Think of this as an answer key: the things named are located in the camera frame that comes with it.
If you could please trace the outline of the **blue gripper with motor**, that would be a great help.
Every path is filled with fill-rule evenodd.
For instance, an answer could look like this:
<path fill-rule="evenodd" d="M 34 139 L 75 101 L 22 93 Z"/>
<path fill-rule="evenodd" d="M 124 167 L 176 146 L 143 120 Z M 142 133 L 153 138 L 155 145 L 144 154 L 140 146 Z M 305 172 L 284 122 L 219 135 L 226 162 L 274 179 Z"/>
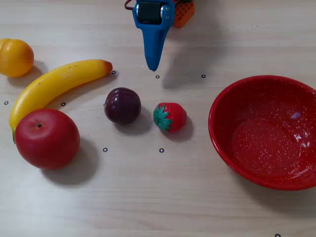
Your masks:
<path fill-rule="evenodd" d="M 145 59 L 148 68 L 156 71 L 169 28 L 174 23 L 175 2 L 173 0 L 137 0 L 133 18 L 142 30 Z"/>

